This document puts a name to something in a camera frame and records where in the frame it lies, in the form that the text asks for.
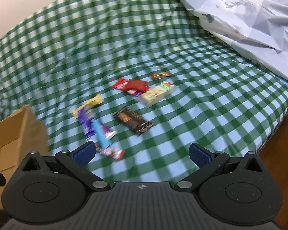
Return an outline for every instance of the yellow candy wrapper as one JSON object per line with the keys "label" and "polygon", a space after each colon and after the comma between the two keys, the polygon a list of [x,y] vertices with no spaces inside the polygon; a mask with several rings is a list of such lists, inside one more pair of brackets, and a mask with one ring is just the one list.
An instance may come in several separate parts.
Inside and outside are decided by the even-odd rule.
{"label": "yellow candy wrapper", "polygon": [[72,116],[77,119],[78,118],[78,112],[83,109],[84,107],[87,108],[92,108],[94,106],[97,106],[98,104],[101,104],[104,102],[104,99],[101,97],[100,94],[97,94],[95,97],[93,97],[92,99],[86,101],[82,106],[78,107],[75,110],[72,110]]}

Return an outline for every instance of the cardboard box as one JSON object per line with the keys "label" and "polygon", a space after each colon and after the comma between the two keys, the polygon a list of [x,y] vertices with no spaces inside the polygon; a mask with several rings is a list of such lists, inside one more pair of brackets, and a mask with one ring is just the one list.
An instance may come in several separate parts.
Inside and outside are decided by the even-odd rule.
{"label": "cardboard box", "polygon": [[[48,135],[45,126],[36,119],[29,105],[15,111],[0,122],[0,173],[6,183],[32,150],[48,155]],[[2,211],[0,187],[0,211]]]}

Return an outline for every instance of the dark brown chocolate bar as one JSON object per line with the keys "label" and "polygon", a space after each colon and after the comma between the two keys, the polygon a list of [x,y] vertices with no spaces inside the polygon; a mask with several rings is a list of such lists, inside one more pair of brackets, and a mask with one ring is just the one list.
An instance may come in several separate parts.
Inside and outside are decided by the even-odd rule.
{"label": "dark brown chocolate bar", "polygon": [[115,113],[113,117],[122,121],[137,135],[148,131],[154,125],[152,122],[147,122],[143,117],[128,109],[126,106]]}

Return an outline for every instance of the metal screw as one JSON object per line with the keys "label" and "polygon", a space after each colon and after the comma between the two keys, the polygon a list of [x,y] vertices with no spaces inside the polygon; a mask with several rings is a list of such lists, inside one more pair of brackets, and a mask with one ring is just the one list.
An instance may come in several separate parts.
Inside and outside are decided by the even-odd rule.
{"label": "metal screw", "polygon": [[105,181],[95,181],[93,182],[93,187],[97,189],[103,189],[108,186],[108,183]]}
{"label": "metal screw", "polygon": [[181,189],[188,189],[192,187],[192,183],[189,181],[179,181],[177,183],[177,186],[180,187]]}

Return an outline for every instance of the wooden floor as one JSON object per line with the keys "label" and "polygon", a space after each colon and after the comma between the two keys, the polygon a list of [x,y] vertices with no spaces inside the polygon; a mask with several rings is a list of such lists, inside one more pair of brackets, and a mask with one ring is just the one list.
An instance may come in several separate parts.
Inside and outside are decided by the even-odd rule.
{"label": "wooden floor", "polygon": [[261,151],[260,157],[283,192],[284,202],[276,222],[288,230],[288,115]]}

